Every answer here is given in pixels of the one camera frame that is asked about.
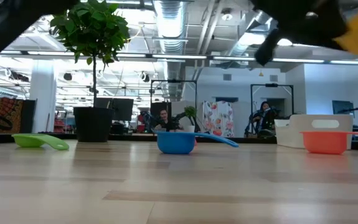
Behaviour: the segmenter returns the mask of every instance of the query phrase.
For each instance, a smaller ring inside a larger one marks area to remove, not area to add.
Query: blue scoop
[[[226,143],[232,147],[238,147],[238,144],[219,136],[212,134],[202,133],[170,133],[170,132],[157,132],[158,135],[158,148],[165,154],[188,154],[195,146],[195,137],[205,137]]]

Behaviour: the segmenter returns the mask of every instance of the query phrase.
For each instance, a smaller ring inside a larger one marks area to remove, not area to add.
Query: white column
[[[37,101],[33,133],[54,130],[56,91],[57,73],[54,69],[54,61],[35,60],[32,66],[31,89],[29,90],[29,98]]]

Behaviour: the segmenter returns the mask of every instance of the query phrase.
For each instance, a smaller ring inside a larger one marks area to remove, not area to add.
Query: floral banner
[[[233,108],[225,101],[203,104],[205,131],[222,137],[234,137]]]

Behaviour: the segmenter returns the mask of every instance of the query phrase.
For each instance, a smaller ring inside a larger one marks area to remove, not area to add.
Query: black plant pot
[[[107,142],[110,135],[113,110],[78,107],[73,109],[79,142]]]

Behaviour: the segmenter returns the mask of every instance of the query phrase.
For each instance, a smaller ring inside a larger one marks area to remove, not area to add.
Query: small plant
[[[193,106],[186,106],[184,108],[184,113],[190,119],[191,125],[194,126],[196,122],[195,118],[197,117],[197,110]]]
[[[87,56],[87,64],[93,63],[93,105],[97,98],[96,60],[105,66],[118,61],[116,55],[129,39],[128,23],[116,14],[117,4],[108,5],[106,0],[88,0],[79,3],[63,14],[54,15],[50,27],[53,35],[67,50],[75,55],[75,63],[81,55]]]

